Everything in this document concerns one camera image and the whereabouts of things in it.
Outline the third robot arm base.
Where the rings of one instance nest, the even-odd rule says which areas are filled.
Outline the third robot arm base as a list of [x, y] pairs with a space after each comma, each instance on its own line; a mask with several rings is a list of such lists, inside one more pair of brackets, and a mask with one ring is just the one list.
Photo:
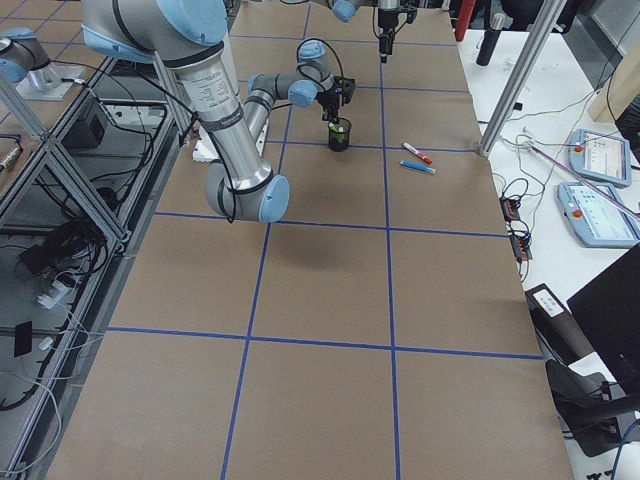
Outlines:
[[28, 79], [41, 92], [60, 83], [49, 55], [34, 31], [27, 27], [1, 32], [1, 73], [13, 84]]

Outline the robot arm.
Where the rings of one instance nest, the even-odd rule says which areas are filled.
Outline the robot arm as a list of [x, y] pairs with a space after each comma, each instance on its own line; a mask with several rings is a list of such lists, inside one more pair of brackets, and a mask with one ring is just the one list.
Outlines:
[[255, 76], [240, 101], [233, 59], [225, 55], [227, 13], [221, 1], [85, 1], [83, 35], [87, 46], [138, 63], [161, 59], [182, 82], [201, 127], [219, 157], [206, 178], [206, 198], [228, 220], [279, 221], [290, 184], [259, 153], [256, 142], [274, 103], [290, 100], [305, 107], [319, 103], [323, 118], [339, 121], [355, 82], [333, 74], [319, 39], [303, 41], [293, 73]]
[[317, 4], [330, 9], [333, 15], [343, 23], [354, 19], [362, 7], [370, 7], [372, 9], [372, 30], [378, 41], [378, 55], [382, 64], [386, 64], [393, 54], [397, 34], [405, 25], [412, 24], [417, 16], [417, 7], [414, 1], [329, 0], [317, 1]]

